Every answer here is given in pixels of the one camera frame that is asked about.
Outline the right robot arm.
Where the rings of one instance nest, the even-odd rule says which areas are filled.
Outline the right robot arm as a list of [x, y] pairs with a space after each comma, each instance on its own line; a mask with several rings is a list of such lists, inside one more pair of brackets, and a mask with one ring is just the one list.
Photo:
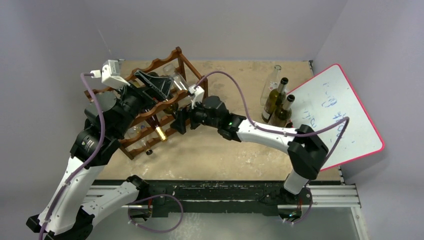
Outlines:
[[308, 125], [280, 128], [250, 122], [243, 115], [229, 112], [218, 96], [209, 96], [201, 102], [180, 108], [170, 126], [183, 135], [187, 131], [186, 121], [190, 122], [192, 130], [200, 125], [209, 126], [226, 140], [256, 143], [287, 154], [292, 171], [284, 181], [280, 196], [288, 204], [298, 200], [304, 186], [317, 178], [329, 152]]

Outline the clear glass wine bottle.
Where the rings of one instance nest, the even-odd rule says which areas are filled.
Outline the clear glass wine bottle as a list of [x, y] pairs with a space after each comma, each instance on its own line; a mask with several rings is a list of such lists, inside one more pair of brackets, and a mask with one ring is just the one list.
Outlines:
[[282, 67], [280, 65], [275, 65], [273, 67], [272, 72], [267, 76], [267, 78], [264, 81], [262, 93], [260, 96], [260, 105], [264, 106], [266, 104], [266, 101], [268, 99], [268, 96], [270, 92], [274, 89], [276, 89], [280, 82], [280, 72], [282, 70]]

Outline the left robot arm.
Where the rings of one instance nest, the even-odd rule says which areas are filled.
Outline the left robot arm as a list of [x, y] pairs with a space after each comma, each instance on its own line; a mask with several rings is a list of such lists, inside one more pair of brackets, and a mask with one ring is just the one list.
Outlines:
[[65, 173], [48, 205], [28, 218], [26, 225], [41, 240], [85, 240], [105, 217], [126, 204], [142, 205], [151, 198], [149, 184], [136, 175], [129, 176], [116, 190], [84, 203], [92, 183], [120, 147], [120, 140], [135, 118], [158, 101], [169, 98], [171, 80], [137, 71], [143, 82], [136, 87], [121, 77], [93, 70], [80, 75], [100, 78], [117, 90], [96, 94], [88, 90], [92, 103], [85, 109], [83, 130], [77, 135]]

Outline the dark green bottle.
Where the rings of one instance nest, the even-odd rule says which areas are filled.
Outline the dark green bottle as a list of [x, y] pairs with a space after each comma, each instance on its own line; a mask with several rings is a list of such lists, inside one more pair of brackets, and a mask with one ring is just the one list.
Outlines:
[[280, 83], [276, 89], [273, 89], [266, 100], [264, 108], [261, 113], [262, 120], [266, 123], [269, 122], [271, 115], [275, 111], [276, 107], [283, 103], [286, 99], [286, 88], [289, 83], [289, 79], [287, 77], [283, 77], [280, 80]]

